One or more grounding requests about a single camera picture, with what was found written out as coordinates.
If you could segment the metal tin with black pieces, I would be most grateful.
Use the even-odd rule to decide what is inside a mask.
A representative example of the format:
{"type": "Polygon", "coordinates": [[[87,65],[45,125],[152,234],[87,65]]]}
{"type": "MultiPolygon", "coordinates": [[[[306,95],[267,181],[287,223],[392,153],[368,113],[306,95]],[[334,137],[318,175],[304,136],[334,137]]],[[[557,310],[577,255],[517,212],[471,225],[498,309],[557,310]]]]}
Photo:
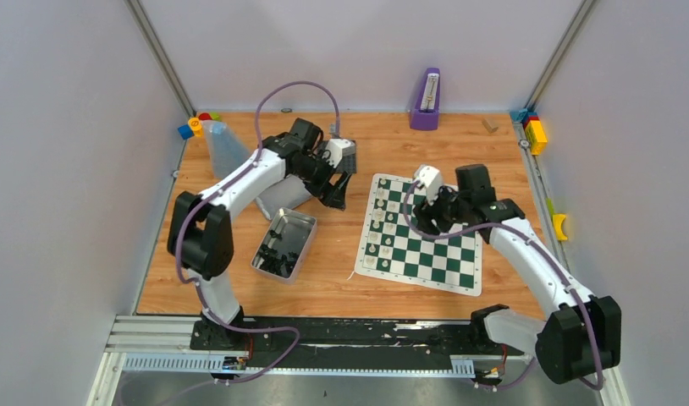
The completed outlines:
{"type": "Polygon", "coordinates": [[[271,221],[251,267],[280,283],[294,284],[317,232],[317,219],[280,208],[271,221]]]}

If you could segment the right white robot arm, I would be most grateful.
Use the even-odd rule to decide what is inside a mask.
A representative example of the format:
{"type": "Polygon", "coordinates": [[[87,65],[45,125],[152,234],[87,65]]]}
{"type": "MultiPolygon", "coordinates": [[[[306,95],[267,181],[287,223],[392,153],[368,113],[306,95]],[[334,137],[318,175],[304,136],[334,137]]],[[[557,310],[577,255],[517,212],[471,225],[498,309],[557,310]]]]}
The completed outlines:
{"type": "Polygon", "coordinates": [[[410,229],[429,240],[478,233],[529,287],[545,320],[504,304],[471,313],[469,341],[480,353],[499,345],[532,356],[555,384],[578,380],[604,388],[604,371],[620,363],[622,310],[614,298],[597,296],[573,277],[539,239],[522,209],[498,199],[483,164],[458,167],[457,186],[444,184],[429,165],[414,173],[403,206],[410,229]]]}

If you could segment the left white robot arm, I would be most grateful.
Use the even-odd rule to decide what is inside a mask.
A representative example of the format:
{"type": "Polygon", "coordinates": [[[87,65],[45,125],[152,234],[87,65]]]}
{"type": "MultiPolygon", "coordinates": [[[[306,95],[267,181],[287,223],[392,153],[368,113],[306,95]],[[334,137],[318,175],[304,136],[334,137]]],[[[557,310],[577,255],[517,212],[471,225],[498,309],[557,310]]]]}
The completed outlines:
{"type": "Polygon", "coordinates": [[[233,222],[262,192],[286,178],[299,178],[307,192],[327,207],[343,210],[350,173],[339,164],[355,144],[325,140],[323,131],[303,118],[290,130],[261,138],[240,167],[198,194],[181,193],[175,200],[168,234],[168,253],[175,258],[178,278],[192,283],[202,316],[215,324],[212,338],[222,348],[238,348],[246,328],[228,268],[234,258],[233,222]]]}

